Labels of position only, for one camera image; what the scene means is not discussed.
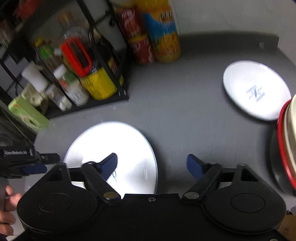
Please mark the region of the person's hand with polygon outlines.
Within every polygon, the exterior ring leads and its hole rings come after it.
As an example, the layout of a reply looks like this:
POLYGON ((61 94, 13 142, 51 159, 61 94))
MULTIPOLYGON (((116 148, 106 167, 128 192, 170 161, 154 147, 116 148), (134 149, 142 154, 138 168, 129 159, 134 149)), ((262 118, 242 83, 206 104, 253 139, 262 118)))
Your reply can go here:
POLYGON ((4 209, 1 210, 1 235, 7 237, 14 233, 12 227, 16 222, 13 212, 16 211, 18 202, 22 198, 21 193, 14 193, 11 185, 6 185, 4 196, 4 209))

